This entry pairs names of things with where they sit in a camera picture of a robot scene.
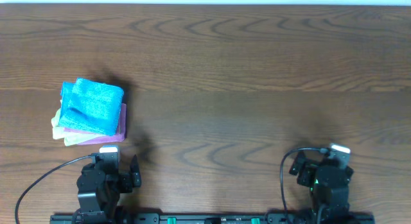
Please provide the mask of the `blue microfiber cloth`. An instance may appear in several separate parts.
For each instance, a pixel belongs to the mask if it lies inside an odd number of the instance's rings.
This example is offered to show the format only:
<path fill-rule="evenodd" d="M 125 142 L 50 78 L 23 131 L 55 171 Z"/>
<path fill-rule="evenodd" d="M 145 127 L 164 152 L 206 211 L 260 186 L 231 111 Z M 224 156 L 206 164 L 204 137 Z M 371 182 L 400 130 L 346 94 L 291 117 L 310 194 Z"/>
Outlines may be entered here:
<path fill-rule="evenodd" d="M 102 135 L 115 135 L 124 90 L 115 85 L 78 78 L 64 82 L 58 125 Z"/>

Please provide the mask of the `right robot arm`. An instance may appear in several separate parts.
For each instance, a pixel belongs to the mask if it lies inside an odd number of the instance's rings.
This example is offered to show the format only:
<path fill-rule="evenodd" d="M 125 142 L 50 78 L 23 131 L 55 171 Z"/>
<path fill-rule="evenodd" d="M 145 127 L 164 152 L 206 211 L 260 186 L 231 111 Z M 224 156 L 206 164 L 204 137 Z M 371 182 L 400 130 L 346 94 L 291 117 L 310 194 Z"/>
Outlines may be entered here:
<path fill-rule="evenodd" d="M 351 151 L 327 149 L 321 161 L 299 152 L 289 174 L 297 183 L 309 187 L 315 223 L 343 223 L 349 213 L 349 183 L 353 169 L 348 166 Z"/>

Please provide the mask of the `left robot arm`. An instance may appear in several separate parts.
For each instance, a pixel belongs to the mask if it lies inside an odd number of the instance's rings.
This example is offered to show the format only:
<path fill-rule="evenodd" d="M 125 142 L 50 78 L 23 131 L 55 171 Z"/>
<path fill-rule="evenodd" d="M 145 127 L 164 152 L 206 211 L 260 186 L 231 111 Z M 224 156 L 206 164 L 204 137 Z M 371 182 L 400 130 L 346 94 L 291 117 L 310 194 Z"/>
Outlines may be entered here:
<path fill-rule="evenodd" d="M 134 217 L 119 206 L 121 194 L 142 184 L 139 164 L 132 157 L 128 171 L 119 170 L 119 153 L 93 153 L 76 184 L 82 223 L 133 223 Z"/>

